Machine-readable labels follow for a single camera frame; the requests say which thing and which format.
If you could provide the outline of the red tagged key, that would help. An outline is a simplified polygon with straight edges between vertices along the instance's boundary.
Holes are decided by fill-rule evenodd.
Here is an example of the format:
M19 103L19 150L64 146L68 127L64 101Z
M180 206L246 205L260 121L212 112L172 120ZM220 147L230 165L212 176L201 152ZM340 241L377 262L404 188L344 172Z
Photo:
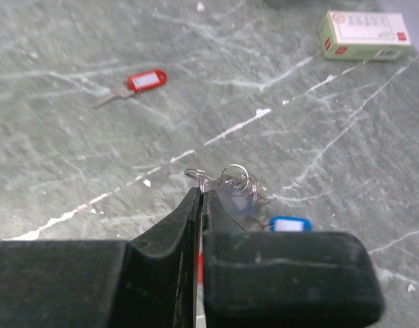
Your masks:
M163 70L155 69L129 76L117 84L110 91L110 95L98 102L94 108L98 109L118 98L131 98L134 95L165 85L167 74Z

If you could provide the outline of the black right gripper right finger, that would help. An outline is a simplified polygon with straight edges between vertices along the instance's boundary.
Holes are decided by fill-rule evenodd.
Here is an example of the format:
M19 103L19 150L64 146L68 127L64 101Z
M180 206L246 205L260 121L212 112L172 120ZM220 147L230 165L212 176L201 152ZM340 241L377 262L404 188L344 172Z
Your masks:
M247 232L204 194L208 327L368 327L384 297L361 241L344 232Z

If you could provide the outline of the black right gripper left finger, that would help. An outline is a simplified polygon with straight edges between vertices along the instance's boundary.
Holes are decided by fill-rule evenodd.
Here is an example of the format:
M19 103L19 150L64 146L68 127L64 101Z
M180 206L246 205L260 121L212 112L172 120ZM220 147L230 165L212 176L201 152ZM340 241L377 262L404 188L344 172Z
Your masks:
M202 193L137 238L0 241L0 327L194 327Z

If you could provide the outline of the blue tagged key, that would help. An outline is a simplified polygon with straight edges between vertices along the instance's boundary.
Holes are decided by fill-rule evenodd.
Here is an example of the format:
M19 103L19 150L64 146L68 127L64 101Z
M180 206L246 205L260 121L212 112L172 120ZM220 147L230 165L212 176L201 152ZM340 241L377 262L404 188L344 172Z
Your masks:
M258 191L253 175L222 175L211 183L227 214L245 230L272 232L310 232L312 224L301 217L274 216L265 218L263 208L271 201Z

